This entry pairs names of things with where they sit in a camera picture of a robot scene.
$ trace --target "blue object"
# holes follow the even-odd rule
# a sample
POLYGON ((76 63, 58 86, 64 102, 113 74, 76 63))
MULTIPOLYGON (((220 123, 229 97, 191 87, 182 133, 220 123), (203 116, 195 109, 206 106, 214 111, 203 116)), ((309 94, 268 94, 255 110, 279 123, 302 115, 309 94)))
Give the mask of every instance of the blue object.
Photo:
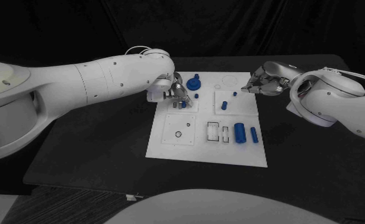
POLYGON ((234 125, 234 134, 236 134, 236 142, 246 143, 246 125, 243 123, 237 123, 234 125))
POLYGON ((259 143, 259 139, 257 139, 257 129, 256 129, 256 128, 252 128, 252 135, 253 135, 255 143, 259 143))
POLYGON ((224 101, 224 102, 223 102, 223 110, 227 109, 227 104, 229 104, 227 101, 224 101))
POLYGON ((197 91, 203 86, 203 82, 200 80, 200 75, 195 74, 195 77, 193 79, 190 79, 188 83, 187 83, 187 87, 190 90, 197 91))

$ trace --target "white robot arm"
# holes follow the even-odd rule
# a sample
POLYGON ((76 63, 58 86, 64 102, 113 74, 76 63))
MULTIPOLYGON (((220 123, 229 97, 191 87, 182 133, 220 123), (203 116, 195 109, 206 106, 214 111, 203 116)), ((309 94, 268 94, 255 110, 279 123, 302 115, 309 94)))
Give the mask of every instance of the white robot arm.
POLYGON ((165 50, 92 62, 21 67, 0 63, 0 158, 37 138, 68 111, 148 90, 148 101, 182 98, 193 105, 165 50))
POLYGON ((365 89, 341 72, 365 79, 361 74, 327 67, 305 73, 294 65, 266 62, 242 90, 273 96, 291 88, 289 111, 321 126, 340 121, 365 138, 365 89))

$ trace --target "carpet floor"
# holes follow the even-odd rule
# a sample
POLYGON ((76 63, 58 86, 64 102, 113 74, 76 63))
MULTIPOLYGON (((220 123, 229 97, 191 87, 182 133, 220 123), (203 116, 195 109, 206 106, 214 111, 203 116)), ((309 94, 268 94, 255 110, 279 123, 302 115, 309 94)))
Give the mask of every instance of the carpet floor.
MULTIPOLYGON (((40 186, 31 196, 18 197, 2 224, 103 224, 136 202, 113 192, 40 186)), ((365 224, 331 219, 341 224, 365 224)))

